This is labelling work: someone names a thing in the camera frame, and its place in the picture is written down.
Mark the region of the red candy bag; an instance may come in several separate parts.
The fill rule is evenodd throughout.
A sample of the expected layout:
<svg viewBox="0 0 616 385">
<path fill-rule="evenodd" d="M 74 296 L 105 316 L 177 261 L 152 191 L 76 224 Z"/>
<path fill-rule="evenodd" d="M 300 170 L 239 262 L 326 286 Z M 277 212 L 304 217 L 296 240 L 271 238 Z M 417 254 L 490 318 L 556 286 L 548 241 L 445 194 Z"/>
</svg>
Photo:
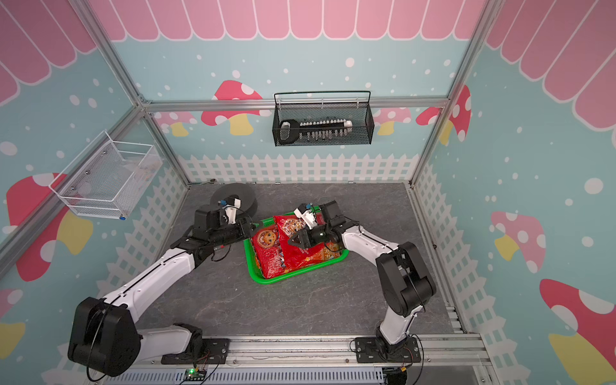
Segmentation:
<svg viewBox="0 0 616 385">
<path fill-rule="evenodd" d="M 342 254 L 339 246 L 332 242 L 319 244 L 306 250 L 290 245 L 289 240 L 298 231 L 308 228 L 305 221 L 297 218 L 295 215 L 274 216 L 274 223 L 278 231 L 284 263 L 290 271 L 330 261 L 340 257 Z"/>
<path fill-rule="evenodd" d="M 276 225 L 260 229 L 252 238 L 258 267 L 265 279 L 272 279 L 290 270 L 287 268 Z"/>
</svg>

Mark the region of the green plastic basket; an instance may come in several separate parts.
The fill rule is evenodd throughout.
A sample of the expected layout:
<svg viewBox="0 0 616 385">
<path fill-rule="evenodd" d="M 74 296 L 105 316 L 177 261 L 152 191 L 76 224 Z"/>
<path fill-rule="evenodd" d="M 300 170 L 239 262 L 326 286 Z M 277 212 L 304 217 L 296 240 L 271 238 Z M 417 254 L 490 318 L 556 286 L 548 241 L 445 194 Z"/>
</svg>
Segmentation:
<svg viewBox="0 0 616 385">
<path fill-rule="evenodd" d="M 256 224 L 256 233 L 244 241 L 250 277 L 262 285 L 273 284 L 339 263 L 349 251 L 328 242 L 308 250 L 288 244 L 306 224 L 294 213 L 267 218 Z"/>
</svg>

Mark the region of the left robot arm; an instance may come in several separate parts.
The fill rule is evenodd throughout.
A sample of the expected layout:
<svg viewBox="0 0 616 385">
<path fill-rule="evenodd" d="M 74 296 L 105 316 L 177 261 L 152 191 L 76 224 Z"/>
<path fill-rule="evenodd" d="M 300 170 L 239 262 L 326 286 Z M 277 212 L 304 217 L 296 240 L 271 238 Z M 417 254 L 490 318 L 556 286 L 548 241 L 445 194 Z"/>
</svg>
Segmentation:
<svg viewBox="0 0 616 385">
<path fill-rule="evenodd" d="M 200 207 L 192 226 L 149 268 L 102 298 L 88 297 L 77 306 L 68 359 L 109 377 L 156 357 L 172 364 L 204 359 L 208 350 L 200 328 L 176 323 L 140 330 L 136 324 L 165 291 L 213 258 L 216 250 L 251 238 L 257 210 L 257 204 L 232 197 Z"/>
</svg>

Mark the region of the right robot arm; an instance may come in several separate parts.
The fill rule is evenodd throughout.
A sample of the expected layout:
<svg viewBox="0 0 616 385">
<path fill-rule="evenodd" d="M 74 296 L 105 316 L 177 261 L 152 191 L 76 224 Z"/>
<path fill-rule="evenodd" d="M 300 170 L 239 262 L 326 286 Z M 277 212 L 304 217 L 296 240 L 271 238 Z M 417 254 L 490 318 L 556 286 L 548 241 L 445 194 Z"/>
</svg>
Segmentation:
<svg viewBox="0 0 616 385">
<path fill-rule="evenodd" d="M 318 210 L 301 204 L 294 215 L 305 227 L 290 237 L 289 244 L 307 250 L 330 242 L 357 253 L 375 266 L 388 305 L 376 338 L 389 351 L 404 345 L 417 315 L 436 294 L 436 284 L 417 246 L 394 243 L 372 234 L 356 220 L 343 215 L 336 201 Z"/>
</svg>

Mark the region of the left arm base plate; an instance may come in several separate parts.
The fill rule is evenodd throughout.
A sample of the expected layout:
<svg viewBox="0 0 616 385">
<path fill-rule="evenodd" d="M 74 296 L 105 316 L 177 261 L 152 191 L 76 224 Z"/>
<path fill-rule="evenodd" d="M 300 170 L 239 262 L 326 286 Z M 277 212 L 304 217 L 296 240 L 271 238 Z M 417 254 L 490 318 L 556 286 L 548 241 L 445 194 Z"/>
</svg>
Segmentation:
<svg viewBox="0 0 616 385">
<path fill-rule="evenodd" d="M 229 353 L 229 338 L 194 338 L 186 350 L 177 354 L 163 355 L 163 365 L 224 364 Z"/>
</svg>

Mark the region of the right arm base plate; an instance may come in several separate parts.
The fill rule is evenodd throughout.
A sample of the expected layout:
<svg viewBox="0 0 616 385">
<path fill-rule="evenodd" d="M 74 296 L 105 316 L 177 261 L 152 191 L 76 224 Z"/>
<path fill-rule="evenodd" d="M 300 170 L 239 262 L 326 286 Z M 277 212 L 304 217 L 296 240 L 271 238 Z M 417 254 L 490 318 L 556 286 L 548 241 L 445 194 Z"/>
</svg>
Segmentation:
<svg viewBox="0 0 616 385">
<path fill-rule="evenodd" d="M 359 364 L 398 363 L 410 365 L 421 362 L 420 348 L 415 338 L 390 345 L 380 337 L 357 337 L 350 343 Z"/>
</svg>

